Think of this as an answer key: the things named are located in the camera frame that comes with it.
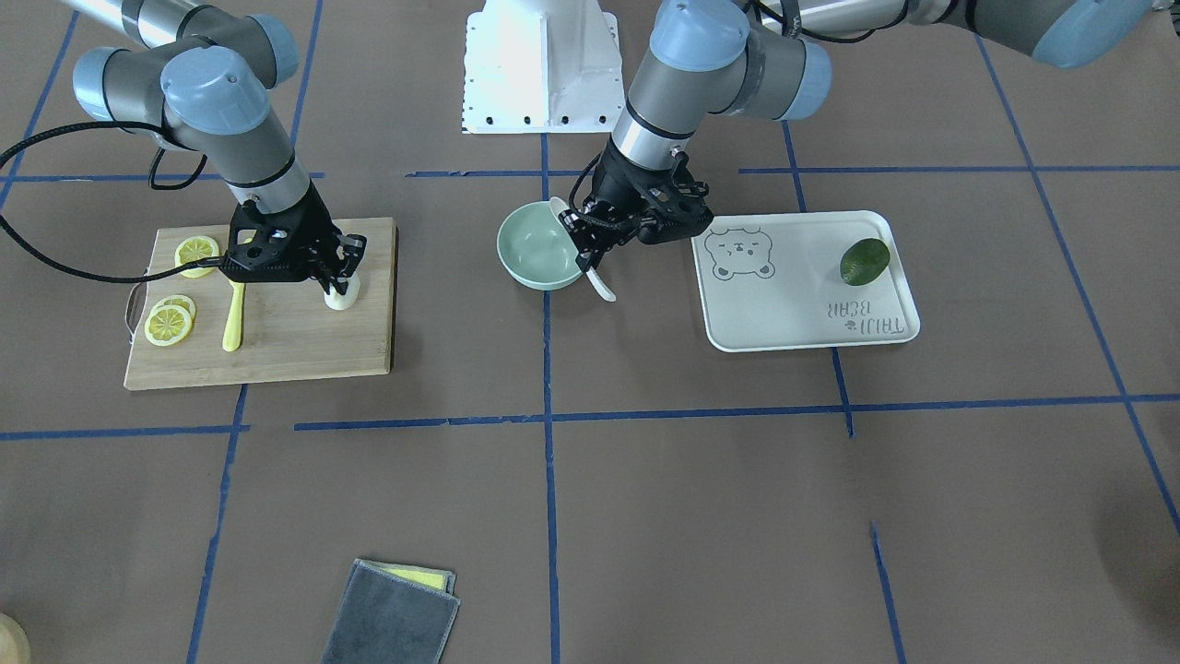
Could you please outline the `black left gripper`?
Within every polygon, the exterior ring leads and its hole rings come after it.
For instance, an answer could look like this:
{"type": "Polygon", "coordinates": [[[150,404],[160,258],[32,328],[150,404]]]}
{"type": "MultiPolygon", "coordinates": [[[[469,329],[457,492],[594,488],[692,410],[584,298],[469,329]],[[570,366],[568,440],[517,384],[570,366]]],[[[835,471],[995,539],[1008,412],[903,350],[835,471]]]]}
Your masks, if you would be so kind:
{"type": "Polygon", "coordinates": [[[582,272],[586,267],[598,269],[607,252],[630,239],[673,243],[696,238],[712,226],[714,213],[704,205],[709,186],[691,176],[688,163],[690,156],[681,151],[673,157],[671,167],[640,167],[622,155],[614,139],[607,142],[581,215],[573,210],[557,213],[573,242],[573,261],[582,272]]]}

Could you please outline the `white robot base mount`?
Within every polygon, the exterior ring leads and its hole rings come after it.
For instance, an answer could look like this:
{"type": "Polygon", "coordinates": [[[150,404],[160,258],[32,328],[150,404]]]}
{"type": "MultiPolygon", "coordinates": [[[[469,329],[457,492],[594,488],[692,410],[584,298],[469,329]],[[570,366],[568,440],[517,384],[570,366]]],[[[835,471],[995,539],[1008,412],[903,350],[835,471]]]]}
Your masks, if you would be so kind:
{"type": "Polygon", "coordinates": [[[601,134],[625,101],[620,24],[597,1],[486,1],[464,67],[465,134],[601,134]]]}

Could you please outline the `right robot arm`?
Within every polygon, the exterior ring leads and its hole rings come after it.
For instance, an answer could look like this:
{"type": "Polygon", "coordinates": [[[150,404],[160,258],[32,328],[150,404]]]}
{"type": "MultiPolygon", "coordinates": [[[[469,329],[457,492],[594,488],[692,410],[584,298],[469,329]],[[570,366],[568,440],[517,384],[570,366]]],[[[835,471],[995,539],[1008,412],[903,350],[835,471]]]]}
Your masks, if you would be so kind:
{"type": "Polygon", "coordinates": [[[300,63],[278,18],[194,1],[72,7],[140,45],[77,60],[73,92],[85,113],[206,156],[240,202],[222,272],[240,283],[316,280],[333,305],[355,297],[366,239],[334,224],[271,109],[269,91],[300,63]]]}

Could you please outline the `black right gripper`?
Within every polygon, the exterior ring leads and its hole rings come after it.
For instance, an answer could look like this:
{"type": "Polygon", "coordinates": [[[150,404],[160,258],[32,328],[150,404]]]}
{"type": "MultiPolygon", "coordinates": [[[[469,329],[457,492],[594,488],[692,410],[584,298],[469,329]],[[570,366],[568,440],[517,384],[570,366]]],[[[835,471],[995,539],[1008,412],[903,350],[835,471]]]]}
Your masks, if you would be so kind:
{"type": "Polygon", "coordinates": [[[254,200],[232,211],[230,244],[219,272],[241,283],[319,281],[324,297],[343,297],[363,259],[368,239],[341,234],[315,185],[278,213],[254,200]]]}

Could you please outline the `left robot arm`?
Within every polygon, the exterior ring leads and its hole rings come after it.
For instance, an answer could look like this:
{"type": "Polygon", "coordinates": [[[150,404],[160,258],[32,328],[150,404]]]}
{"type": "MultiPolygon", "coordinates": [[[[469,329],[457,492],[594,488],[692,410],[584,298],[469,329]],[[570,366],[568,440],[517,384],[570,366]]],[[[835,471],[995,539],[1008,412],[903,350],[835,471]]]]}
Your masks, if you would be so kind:
{"type": "Polygon", "coordinates": [[[1095,63],[1150,1],[666,1],[584,200],[557,215],[582,272],[614,246],[696,238],[709,188],[687,147],[704,116],[808,118],[830,96],[826,42],[902,24],[951,25],[1058,70],[1095,63]]]}

